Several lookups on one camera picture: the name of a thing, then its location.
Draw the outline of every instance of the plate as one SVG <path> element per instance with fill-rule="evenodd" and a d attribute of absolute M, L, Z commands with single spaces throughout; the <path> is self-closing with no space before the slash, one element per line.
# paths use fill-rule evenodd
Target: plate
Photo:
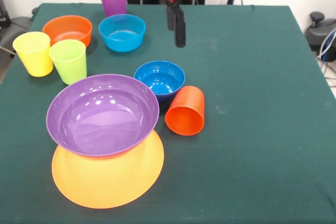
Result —
<path fill-rule="evenodd" d="M 125 205 L 143 195 L 161 172 L 164 150 L 155 131 L 138 146 L 111 157 L 88 157 L 58 146 L 53 179 L 70 201 L 89 208 Z"/>

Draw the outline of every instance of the cup rim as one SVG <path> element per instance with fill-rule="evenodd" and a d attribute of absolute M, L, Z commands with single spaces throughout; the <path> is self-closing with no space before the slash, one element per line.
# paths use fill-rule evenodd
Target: cup rim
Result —
<path fill-rule="evenodd" d="M 68 43 L 68 42 L 76 42 L 76 43 L 80 43 L 82 46 L 84 46 L 84 47 L 83 47 L 83 52 L 81 52 L 81 54 L 80 54 L 79 56 L 77 56 L 77 57 L 75 57 L 75 58 L 73 58 L 73 59 L 70 59 L 70 60 L 60 60 L 60 59 L 57 59 L 57 58 L 51 56 L 51 53 L 50 53 L 50 52 L 51 52 L 52 49 L 55 50 L 55 46 L 57 47 L 57 46 L 59 46 L 60 44 L 64 44 L 64 43 Z M 85 54 L 85 53 L 86 53 L 86 46 L 85 46 L 85 44 L 84 44 L 82 41 L 80 41 L 80 40 L 76 40 L 76 39 L 65 39 L 65 40 L 61 40 L 61 41 L 59 41 L 59 42 L 56 42 L 55 44 L 53 44 L 53 45 L 51 46 L 51 48 L 50 48 L 50 50 L 49 50 L 49 56 L 50 56 L 50 58 L 51 58 L 52 60 L 54 60 L 54 61 L 57 61 L 57 62 L 69 62 L 69 61 L 74 61 L 74 60 L 77 60 L 78 58 L 82 57 L 83 54 Z"/>
<path fill-rule="evenodd" d="M 167 115 L 170 114 L 173 110 L 176 110 L 176 109 L 179 109 L 179 108 L 187 108 L 187 109 L 190 109 L 190 110 L 196 112 L 196 114 L 202 119 L 202 126 L 200 127 L 200 129 L 197 129 L 197 131 L 194 131 L 192 134 L 186 134 L 185 132 L 177 132 L 175 129 L 171 128 L 170 121 L 167 120 Z M 192 107 L 187 106 L 187 105 L 179 105 L 179 106 L 176 106 L 176 107 L 171 108 L 171 109 L 169 108 L 168 111 L 166 112 L 165 117 L 164 117 L 164 121 L 165 121 L 167 127 L 172 132 L 174 132 L 174 133 L 176 133 L 178 135 L 181 135 L 181 136 L 193 136 L 193 135 L 196 135 L 196 134 L 198 134 L 199 132 L 202 131 L 202 129 L 204 128 L 204 124 L 205 124 L 204 117 L 200 114 L 200 112 L 198 112 L 195 108 L 192 108 Z"/>
<path fill-rule="evenodd" d="M 38 49 L 38 50 L 29 50 L 29 51 L 26 51 L 26 50 L 18 50 L 17 49 L 17 46 L 16 46 L 16 43 L 18 42 L 19 39 L 22 39 L 22 37 L 25 37 L 27 36 L 28 34 L 40 34 L 40 35 L 43 35 L 45 38 L 48 39 L 48 42 L 43 45 L 43 47 L 41 46 L 42 49 Z M 50 45 L 50 37 L 49 35 L 47 35 L 46 33 L 42 32 L 42 31 L 29 31 L 27 33 L 24 33 L 24 34 L 21 34 L 19 36 L 17 36 L 14 41 L 13 41 L 13 48 L 14 50 L 16 51 L 16 53 L 21 53 L 21 54 L 33 54 L 33 53 L 36 53 L 36 52 L 40 52 L 44 49 L 46 49 L 46 47 L 48 47 L 48 45 Z"/>

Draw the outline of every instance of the table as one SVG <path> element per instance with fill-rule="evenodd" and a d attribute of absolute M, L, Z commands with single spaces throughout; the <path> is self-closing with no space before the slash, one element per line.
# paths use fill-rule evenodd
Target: table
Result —
<path fill-rule="evenodd" d="M 183 6 L 187 44 L 174 46 L 164 6 L 129 5 L 147 25 L 143 45 L 109 51 L 100 4 L 42 4 L 31 30 L 60 15 L 92 21 L 88 74 L 133 76 L 169 60 L 205 93 L 205 127 L 156 131 L 165 162 L 136 201 L 94 210 L 68 201 L 51 176 L 56 144 L 45 116 L 65 85 L 16 57 L 0 86 L 0 223 L 334 223 L 336 102 L 289 7 Z"/>

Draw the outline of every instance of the orange bowl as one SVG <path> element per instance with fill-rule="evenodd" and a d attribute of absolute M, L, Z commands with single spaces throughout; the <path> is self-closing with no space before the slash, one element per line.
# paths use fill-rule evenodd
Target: orange bowl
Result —
<path fill-rule="evenodd" d="M 58 146 L 52 159 L 54 182 L 72 202 L 89 208 L 112 208 L 143 195 L 155 183 L 164 160 L 155 131 L 139 145 L 110 157 L 82 156 Z"/>
<path fill-rule="evenodd" d="M 46 23 L 43 32 L 49 35 L 51 46 L 61 40 L 76 39 L 88 47 L 91 42 L 92 23 L 81 16 L 60 16 Z"/>

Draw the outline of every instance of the light blue bowl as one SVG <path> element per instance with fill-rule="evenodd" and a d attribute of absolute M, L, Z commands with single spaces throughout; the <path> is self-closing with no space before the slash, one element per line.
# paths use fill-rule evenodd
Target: light blue bowl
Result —
<path fill-rule="evenodd" d="M 99 24 L 105 45 L 117 52 L 129 52 L 140 47 L 145 31 L 145 22 L 130 14 L 114 15 Z"/>
<path fill-rule="evenodd" d="M 183 86 L 185 74 L 178 65 L 158 60 L 139 67 L 134 78 L 146 84 L 154 92 L 157 100 L 163 102 L 175 96 Z"/>

